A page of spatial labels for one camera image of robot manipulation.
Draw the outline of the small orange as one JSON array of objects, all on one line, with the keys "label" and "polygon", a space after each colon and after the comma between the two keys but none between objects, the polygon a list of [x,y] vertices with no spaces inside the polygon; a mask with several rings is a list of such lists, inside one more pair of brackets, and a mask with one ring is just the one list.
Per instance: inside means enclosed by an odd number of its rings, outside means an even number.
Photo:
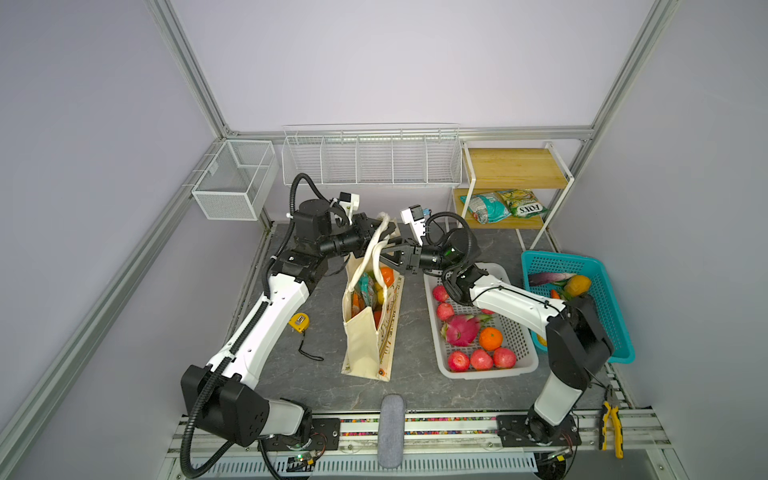
[{"label": "small orange", "polygon": [[380,268],[380,273],[387,287],[390,287],[394,284],[395,275],[394,275],[394,270],[392,268],[387,266],[382,266]]}]

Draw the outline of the cream floral tote bag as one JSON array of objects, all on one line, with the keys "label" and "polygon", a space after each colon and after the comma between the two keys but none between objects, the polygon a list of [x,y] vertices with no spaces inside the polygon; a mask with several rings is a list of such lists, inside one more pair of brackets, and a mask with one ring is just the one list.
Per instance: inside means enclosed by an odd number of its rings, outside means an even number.
[{"label": "cream floral tote bag", "polygon": [[[388,382],[391,380],[394,345],[399,321],[399,311],[404,278],[394,271],[395,281],[390,287],[384,283],[380,268],[386,266],[380,260],[381,250],[398,232],[396,222],[382,213],[378,218],[382,225],[374,233],[365,255],[348,256],[345,267],[347,283],[342,297],[343,326],[346,335],[346,353],[341,372],[345,375]],[[351,297],[360,294],[358,282],[362,274],[370,274],[377,282],[378,304],[366,306],[357,316],[351,316]],[[383,311],[381,325],[374,325],[373,312]]]}]

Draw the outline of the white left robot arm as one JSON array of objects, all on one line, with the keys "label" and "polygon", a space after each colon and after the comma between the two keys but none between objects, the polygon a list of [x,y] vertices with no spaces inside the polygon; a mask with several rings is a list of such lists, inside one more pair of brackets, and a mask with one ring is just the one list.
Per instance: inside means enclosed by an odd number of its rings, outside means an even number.
[{"label": "white left robot arm", "polygon": [[287,236],[262,271],[263,293],[253,309],[205,366],[191,365],[182,376],[188,419],[179,463],[188,479],[207,473],[233,445],[257,443],[264,451],[273,437],[298,447],[311,444],[311,409],[262,397],[256,390],[262,370],[289,320],[325,276],[329,260],[369,253],[396,230],[386,214],[348,213],[306,173],[292,181],[289,218]]}]

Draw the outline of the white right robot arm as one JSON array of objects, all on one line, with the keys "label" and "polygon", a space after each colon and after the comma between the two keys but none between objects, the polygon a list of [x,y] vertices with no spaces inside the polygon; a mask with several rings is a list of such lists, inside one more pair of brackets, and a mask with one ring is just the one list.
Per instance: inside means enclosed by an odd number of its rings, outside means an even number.
[{"label": "white right robot arm", "polygon": [[442,244],[386,241],[381,250],[385,264],[398,272],[436,273],[458,304],[491,310],[547,341],[550,374],[517,435],[549,445],[570,428],[573,407],[614,345],[590,296],[555,300],[514,287],[479,267],[480,253],[473,235]]}]

